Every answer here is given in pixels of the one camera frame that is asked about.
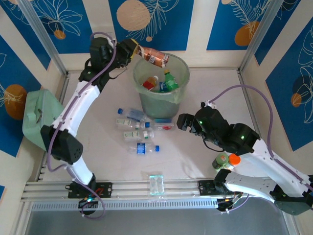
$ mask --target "beige circle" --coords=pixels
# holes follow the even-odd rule
[[[138,0],[127,0],[116,12],[117,20],[123,29],[128,31],[141,30],[150,22],[148,8]]]
[[[231,2],[232,0],[222,0],[222,4],[230,4],[230,2]]]
[[[14,5],[17,5],[18,3],[16,2],[16,0],[8,0],[9,2],[13,3]]]

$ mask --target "green plastic container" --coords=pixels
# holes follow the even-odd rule
[[[178,113],[179,104],[189,82],[190,70],[187,64],[175,55],[168,55],[169,62],[163,69],[140,59],[133,71],[134,85],[139,92],[142,109],[150,118],[173,118]],[[155,75],[159,77],[159,82],[165,81],[165,70],[170,70],[179,88],[171,92],[159,93],[149,91],[142,86],[148,77]]]
[[[23,119],[23,134],[27,139],[46,151],[40,130],[50,126],[64,107],[49,90],[29,92]]]

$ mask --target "cable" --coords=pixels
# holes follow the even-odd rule
[[[235,86],[231,86],[231,87],[227,88],[226,90],[224,90],[223,92],[221,92],[217,97],[215,97],[214,99],[210,100],[209,103],[214,102],[215,100],[220,98],[226,92],[228,92],[228,91],[230,91],[230,90],[232,90],[234,88],[239,88],[239,87],[240,88],[252,89],[252,90],[256,91],[257,93],[259,93],[263,97],[263,99],[265,100],[266,104],[268,105],[269,114],[270,114],[269,127],[268,127],[268,142],[267,142],[268,153],[270,154],[272,159],[274,161],[276,161],[282,168],[284,168],[286,171],[288,171],[291,175],[293,175],[295,178],[297,178],[300,182],[305,182],[304,179],[302,179],[300,176],[298,176],[296,173],[294,173],[293,170],[291,170],[288,166],[286,166],[280,160],[276,159],[275,156],[274,156],[274,153],[273,153],[272,147],[271,147],[271,143],[270,143],[270,135],[271,135],[272,128],[273,128],[273,109],[272,109],[272,106],[270,105],[270,102],[267,99],[267,97],[260,90],[258,90],[257,88],[255,88],[253,86],[249,86],[249,85],[235,85]],[[313,187],[311,187],[308,183],[304,183],[304,185],[313,192]]]
[[[240,207],[242,207],[243,205],[244,205],[244,203],[246,203],[247,202],[247,200],[248,200],[248,198],[249,198],[249,196],[250,196],[250,194],[248,194],[247,196],[246,196],[246,199],[243,201],[243,203],[242,204],[240,204],[239,206],[237,206],[237,207],[235,207],[235,208],[233,208],[233,209],[230,209],[230,210],[227,210],[227,211],[222,211],[221,213],[223,214],[223,213],[228,213],[228,212],[231,212],[231,211],[234,211],[234,210],[236,210],[236,209],[238,209],[238,208],[240,208]]]
[[[212,151],[215,151],[215,152],[218,152],[218,153],[223,153],[224,152],[224,150],[216,150],[216,149],[213,149],[213,148],[207,146],[207,144],[206,144],[204,139],[203,139],[203,143],[204,143],[205,147],[207,147],[208,149],[210,149]]]
[[[105,35],[106,37],[108,37],[109,40],[111,40],[111,42],[113,42],[113,38],[110,37],[108,34],[104,33],[104,32],[95,32],[91,35],[91,39],[93,38],[94,35],[96,34],[103,34]],[[72,102],[69,104],[68,106],[68,109],[65,111],[63,117],[62,117],[62,121],[60,121],[59,125],[57,126],[57,128],[55,129],[53,135],[52,135],[52,138],[51,138],[51,141],[50,141],[50,144],[49,144],[49,148],[48,148],[48,156],[47,156],[47,167],[48,167],[48,170],[50,172],[55,172],[57,171],[58,169],[62,168],[62,167],[67,167],[66,164],[62,164],[60,166],[58,166],[57,168],[55,169],[52,169],[51,168],[51,151],[52,151],[52,147],[53,147],[53,143],[55,141],[55,138],[61,128],[61,126],[64,124],[64,121],[66,119],[66,117],[68,116],[69,112],[71,111],[72,107],[74,106],[76,100],[78,99],[78,97],[87,89],[87,87],[94,82],[94,80],[96,80],[99,76],[101,76],[110,66],[111,64],[113,63],[114,59],[115,59],[115,56],[116,56],[116,44],[113,44],[113,55],[112,55],[112,58],[110,60],[110,62],[105,66],[104,69],[102,69],[95,77],[93,77],[79,92],[78,92],[78,95],[72,100]],[[105,205],[104,205],[104,202],[103,200],[98,196],[98,194],[96,194],[92,189],[90,189],[88,186],[84,185],[82,182],[80,182],[78,179],[76,179],[76,177],[73,177],[72,174],[70,174],[72,176],[73,179],[75,179],[75,182],[82,185],[84,188],[86,188],[87,190],[89,190],[92,194],[94,194],[98,199],[99,201],[101,202],[102,206],[103,206],[103,213],[101,216],[99,217],[96,217],[96,218],[93,218],[93,217],[87,217],[87,216],[84,216],[88,219],[99,219],[101,218],[104,213],[105,213]]]

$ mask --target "green trash bin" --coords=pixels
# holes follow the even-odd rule
[[[142,109],[150,118],[173,118],[178,113],[179,104],[189,82],[190,70],[187,64],[175,55],[168,55],[169,62],[163,69],[140,59],[133,71],[134,85],[139,92]],[[165,70],[170,70],[171,75],[176,78],[178,89],[167,93],[158,93],[149,91],[142,86],[148,77],[155,75],[159,77],[158,83],[163,82]]]

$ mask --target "green bottle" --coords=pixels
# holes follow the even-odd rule
[[[165,74],[165,84],[167,86],[167,89],[171,92],[178,88],[178,84],[175,80],[175,77],[170,74],[169,70],[164,71]]]

